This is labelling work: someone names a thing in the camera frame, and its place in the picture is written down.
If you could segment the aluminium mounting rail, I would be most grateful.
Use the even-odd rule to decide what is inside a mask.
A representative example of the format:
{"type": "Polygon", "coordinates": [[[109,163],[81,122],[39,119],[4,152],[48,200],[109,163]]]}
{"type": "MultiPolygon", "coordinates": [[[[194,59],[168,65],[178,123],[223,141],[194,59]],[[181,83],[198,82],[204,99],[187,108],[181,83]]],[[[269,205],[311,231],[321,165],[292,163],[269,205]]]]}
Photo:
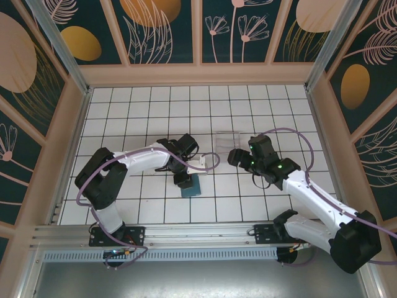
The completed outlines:
{"type": "MultiPolygon", "coordinates": [[[[144,227],[143,246],[149,249],[173,248],[232,248],[244,246],[291,247],[296,243],[307,241],[317,247],[329,244],[338,234],[348,232],[354,224],[337,223],[330,227],[319,220],[303,219],[297,224],[288,223],[288,233],[293,240],[287,244],[256,244],[254,238],[255,222],[236,223],[187,223],[187,224],[146,224],[127,225],[127,227],[144,227]]],[[[91,228],[88,225],[42,225],[35,227],[30,242],[31,248],[43,249],[119,249],[126,248],[127,243],[119,241],[121,246],[90,247],[91,228]]]]}

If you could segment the aluminium corner post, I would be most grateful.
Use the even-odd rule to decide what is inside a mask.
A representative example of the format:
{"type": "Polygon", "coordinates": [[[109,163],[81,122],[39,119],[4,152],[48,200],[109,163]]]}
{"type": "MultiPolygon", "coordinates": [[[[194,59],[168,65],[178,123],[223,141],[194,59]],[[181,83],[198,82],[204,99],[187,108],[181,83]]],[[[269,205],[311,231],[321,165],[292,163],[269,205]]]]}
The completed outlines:
{"type": "Polygon", "coordinates": [[[41,25],[46,36],[53,44],[55,51],[59,54],[61,61],[65,65],[66,69],[69,71],[69,74],[73,78],[78,88],[84,94],[87,94],[90,90],[90,87],[84,79],[84,76],[81,73],[78,64],[76,63],[76,60],[72,56],[63,37],[61,36],[60,31],[48,14],[44,3],[41,0],[25,1],[32,11],[32,14],[37,18],[38,23],[41,25]]]}
{"type": "Polygon", "coordinates": [[[351,22],[356,16],[362,0],[347,0],[341,9],[341,12],[336,19],[330,33],[328,34],[324,45],[314,62],[314,65],[305,82],[305,90],[307,93],[312,92],[316,87],[317,82],[322,76],[326,65],[329,63],[333,53],[336,51],[342,38],[345,36],[351,22]]]}

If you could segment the blue card holder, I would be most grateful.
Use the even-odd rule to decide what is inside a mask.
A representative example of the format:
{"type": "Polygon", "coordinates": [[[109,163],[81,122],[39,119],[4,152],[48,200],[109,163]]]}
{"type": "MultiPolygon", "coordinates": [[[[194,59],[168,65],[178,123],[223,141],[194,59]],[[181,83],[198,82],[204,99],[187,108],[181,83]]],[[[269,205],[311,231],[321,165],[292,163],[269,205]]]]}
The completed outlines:
{"type": "Polygon", "coordinates": [[[182,197],[195,197],[201,195],[200,181],[198,176],[192,176],[192,185],[181,189],[182,197]]]}

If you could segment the aluminium frame bar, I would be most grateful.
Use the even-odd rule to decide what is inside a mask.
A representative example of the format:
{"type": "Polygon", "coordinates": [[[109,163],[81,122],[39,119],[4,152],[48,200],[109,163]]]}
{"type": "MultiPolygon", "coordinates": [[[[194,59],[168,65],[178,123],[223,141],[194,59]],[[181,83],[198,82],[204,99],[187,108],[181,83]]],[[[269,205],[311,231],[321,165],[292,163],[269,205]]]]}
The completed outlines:
{"type": "Polygon", "coordinates": [[[43,263],[43,251],[30,250],[17,285],[16,298],[34,298],[43,263]]]}
{"type": "Polygon", "coordinates": [[[366,263],[357,273],[366,298],[387,298],[387,293],[378,272],[377,265],[366,263]]]}

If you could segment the grey metal sheet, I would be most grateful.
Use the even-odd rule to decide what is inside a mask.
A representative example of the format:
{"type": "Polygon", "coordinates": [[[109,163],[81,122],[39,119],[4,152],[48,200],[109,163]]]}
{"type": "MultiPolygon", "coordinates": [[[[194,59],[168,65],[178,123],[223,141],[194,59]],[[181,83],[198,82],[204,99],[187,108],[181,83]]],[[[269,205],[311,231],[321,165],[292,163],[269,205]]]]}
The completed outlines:
{"type": "Polygon", "coordinates": [[[46,263],[34,298],[367,298],[358,274],[327,256],[302,268],[273,260],[46,263]]]}

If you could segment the clear acrylic box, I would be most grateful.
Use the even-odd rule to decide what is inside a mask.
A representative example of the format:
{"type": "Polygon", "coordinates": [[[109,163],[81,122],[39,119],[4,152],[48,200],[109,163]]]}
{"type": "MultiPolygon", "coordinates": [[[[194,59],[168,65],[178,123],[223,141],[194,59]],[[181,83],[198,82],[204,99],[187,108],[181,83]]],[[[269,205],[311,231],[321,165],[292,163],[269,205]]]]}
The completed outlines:
{"type": "Polygon", "coordinates": [[[228,154],[232,149],[241,148],[239,132],[216,132],[215,151],[220,154],[228,154]]]}

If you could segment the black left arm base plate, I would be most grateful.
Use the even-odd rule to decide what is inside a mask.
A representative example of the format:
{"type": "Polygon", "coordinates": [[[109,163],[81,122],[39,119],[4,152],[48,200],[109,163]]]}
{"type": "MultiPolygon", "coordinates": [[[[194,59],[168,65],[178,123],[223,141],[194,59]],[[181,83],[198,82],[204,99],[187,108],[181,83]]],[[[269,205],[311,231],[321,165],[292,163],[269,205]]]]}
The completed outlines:
{"type": "MultiPolygon", "coordinates": [[[[126,227],[121,242],[129,245],[143,246],[145,240],[144,227],[126,227]]],[[[89,237],[90,247],[121,246],[118,242],[111,240],[100,227],[93,227],[89,237]]]]}

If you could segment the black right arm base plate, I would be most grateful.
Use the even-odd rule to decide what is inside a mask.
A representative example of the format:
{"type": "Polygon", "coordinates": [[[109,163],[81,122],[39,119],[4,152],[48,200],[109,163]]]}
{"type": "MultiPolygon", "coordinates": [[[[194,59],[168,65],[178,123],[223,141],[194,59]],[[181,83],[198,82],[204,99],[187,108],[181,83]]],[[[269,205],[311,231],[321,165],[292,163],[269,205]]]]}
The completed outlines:
{"type": "Polygon", "coordinates": [[[256,224],[253,228],[256,244],[287,244],[293,242],[289,238],[279,236],[272,223],[256,224]]]}

